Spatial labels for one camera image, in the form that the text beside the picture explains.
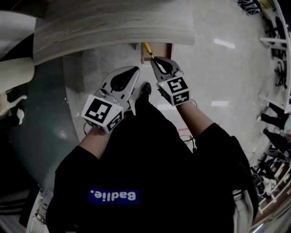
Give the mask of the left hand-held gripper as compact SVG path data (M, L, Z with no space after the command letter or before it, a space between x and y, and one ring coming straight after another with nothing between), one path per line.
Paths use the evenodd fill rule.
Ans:
M92 127L110 133L130 109L129 98L139 78L137 66L127 66L109 73L95 94L87 98L81 116Z

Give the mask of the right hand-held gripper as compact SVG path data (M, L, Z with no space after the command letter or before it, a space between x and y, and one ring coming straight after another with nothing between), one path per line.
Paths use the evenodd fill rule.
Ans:
M190 100L190 90L184 80L183 71L175 61L156 56L155 59L151 59L151 67L161 95L172 106L179 106Z

